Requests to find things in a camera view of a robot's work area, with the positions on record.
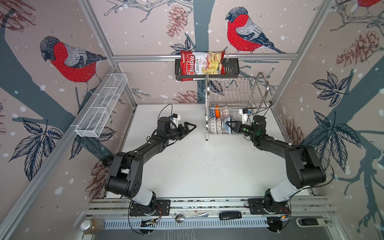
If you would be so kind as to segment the blue floral white bowl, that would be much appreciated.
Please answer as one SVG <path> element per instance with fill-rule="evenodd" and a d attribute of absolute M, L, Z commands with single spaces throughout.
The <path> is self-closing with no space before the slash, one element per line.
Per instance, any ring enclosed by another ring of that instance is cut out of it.
<path fill-rule="evenodd" d="M 227 124 L 227 122 L 230 122 L 232 120 L 232 117 L 226 117 L 223 121 L 223 130 L 226 134 L 232 134 L 232 129 L 230 128 L 230 124 Z"/>

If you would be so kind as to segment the brown white patterned bowl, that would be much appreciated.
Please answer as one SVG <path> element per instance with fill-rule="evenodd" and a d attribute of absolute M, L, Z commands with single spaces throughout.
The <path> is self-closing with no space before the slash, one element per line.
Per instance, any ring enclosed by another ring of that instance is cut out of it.
<path fill-rule="evenodd" d="M 217 129 L 217 134 L 222 133 L 222 120 L 221 120 L 221 118 L 216 118 L 216 129 Z"/>

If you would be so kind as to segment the orange plastic bowl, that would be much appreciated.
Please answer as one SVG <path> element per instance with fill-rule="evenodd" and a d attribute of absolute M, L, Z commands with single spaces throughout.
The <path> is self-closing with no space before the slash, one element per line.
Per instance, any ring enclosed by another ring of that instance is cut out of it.
<path fill-rule="evenodd" d="M 215 106 L 215 116 L 216 116 L 216 118 L 221 117 L 219 106 Z"/>

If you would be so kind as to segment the stainless steel dish rack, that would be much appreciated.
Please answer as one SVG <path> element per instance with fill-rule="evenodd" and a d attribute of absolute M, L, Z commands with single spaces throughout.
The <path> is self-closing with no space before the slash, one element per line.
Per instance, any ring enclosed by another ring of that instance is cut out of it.
<path fill-rule="evenodd" d="M 249 115 L 250 122 L 252 115 L 261 112 L 269 107 L 267 97 L 270 93 L 270 83 L 263 72 L 259 72 L 255 77 L 249 78 L 210 78 L 206 74 L 205 83 L 205 116 L 206 116 L 206 133 L 205 139 L 209 140 L 211 135 L 225 135 L 223 130 L 224 117 L 222 110 L 228 108 L 232 120 L 238 120 L 242 123 L 239 114 L 240 109 L 248 109 L 251 114 Z M 221 120 L 222 120 L 222 133 L 210 134 L 209 133 L 209 108 L 219 106 Z"/>

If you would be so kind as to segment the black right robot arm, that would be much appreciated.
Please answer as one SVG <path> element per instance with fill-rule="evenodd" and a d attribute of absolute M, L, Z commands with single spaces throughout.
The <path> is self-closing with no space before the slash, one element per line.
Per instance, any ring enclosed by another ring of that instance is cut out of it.
<path fill-rule="evenodd" d="M 253 145 L 285 159 L 287 177 L 274 188 L 265 192 L 263 206 L 269 214 L 274 214 L 288 203 L 300 191 L 316 187 L 326 181 L 327 176 L 323 165 L 310 145 L 292 145 L 279 141 L 266 133 L 266 117 L 256 115 L 251 124 L 241 121 L 227 121 L 232 132 L 250 137 Z"/>

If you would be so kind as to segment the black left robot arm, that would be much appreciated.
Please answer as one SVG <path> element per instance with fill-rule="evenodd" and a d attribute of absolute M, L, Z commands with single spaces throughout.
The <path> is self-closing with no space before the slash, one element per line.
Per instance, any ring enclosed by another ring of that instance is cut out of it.
<path fill-rule="evenodd" d="M 176 125 L 171 117 L 158 119 L 157 128 L 146 143 L 135 150 L 117 153 L 112 159 L 103 160 L 109 168 L 105 190 L 127 197 L 133 202 L 154 209 L 156 194 L 142 186 L 144 164 L 162 153 L 168 146 L 185 138 L 197 128 L 195 124 L 184 122 Z"/>

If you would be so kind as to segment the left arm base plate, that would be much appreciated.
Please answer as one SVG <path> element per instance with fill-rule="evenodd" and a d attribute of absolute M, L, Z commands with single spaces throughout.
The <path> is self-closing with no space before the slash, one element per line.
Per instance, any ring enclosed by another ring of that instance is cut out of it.
<path fill-rule="evenodd" d="M 148 206 L 133 202 L 129 208 L 130 217 L 159 217 L 170 214 L 170 200 L 152 200 Z"/>

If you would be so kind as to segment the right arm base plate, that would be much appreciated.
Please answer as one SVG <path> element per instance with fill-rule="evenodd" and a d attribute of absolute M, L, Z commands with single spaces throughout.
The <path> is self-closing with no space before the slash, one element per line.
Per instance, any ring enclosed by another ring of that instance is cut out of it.
<path fill-rule="evenodd" d="M 288 202 L 277 203 L 273 200 L 262 198 L 248 199 L 247 207 L 252 215 L 290 215 L 291 209 Z"/>

